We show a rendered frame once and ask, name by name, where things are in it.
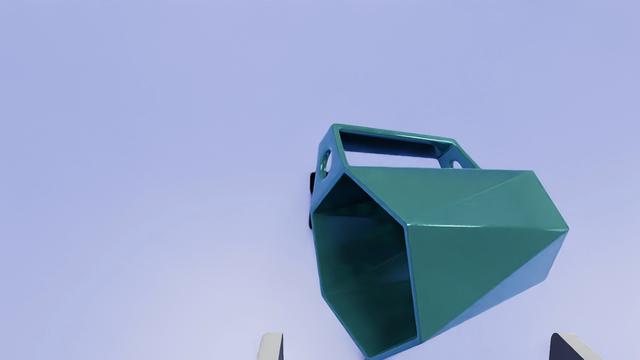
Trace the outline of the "teal faceted mug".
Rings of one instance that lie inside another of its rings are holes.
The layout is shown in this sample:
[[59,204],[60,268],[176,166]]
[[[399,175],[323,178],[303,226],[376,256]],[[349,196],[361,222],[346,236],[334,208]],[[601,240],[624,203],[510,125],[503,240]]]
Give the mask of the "teal faceted mug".
[[534,171],[482,169],[448,137],[336,123],[312,183],[320,292],[366,360],[541,283],[569,233]]

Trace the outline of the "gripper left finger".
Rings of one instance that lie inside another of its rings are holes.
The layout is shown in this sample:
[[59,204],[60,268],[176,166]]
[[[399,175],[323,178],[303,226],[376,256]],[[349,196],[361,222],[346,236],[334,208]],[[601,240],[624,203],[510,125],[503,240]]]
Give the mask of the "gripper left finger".
[[260,340],[257,360],[284,360],[284,334],[265,333]]

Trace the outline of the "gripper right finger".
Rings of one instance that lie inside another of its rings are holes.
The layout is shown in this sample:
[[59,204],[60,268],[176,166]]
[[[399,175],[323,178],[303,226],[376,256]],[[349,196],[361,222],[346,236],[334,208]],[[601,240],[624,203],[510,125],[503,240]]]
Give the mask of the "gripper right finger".
[[554,332],[550,338],[549,360],[603,360],[576,333]]

